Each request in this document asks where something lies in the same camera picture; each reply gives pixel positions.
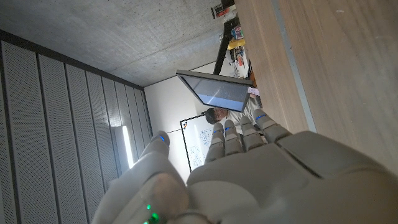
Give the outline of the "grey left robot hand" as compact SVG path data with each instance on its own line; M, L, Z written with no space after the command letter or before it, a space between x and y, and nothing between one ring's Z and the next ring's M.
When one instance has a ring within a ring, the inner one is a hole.
M292 134L263 110L216 123L205 163L183 181L159 131L113 183L93 223L396 223L397 176L320 134Z

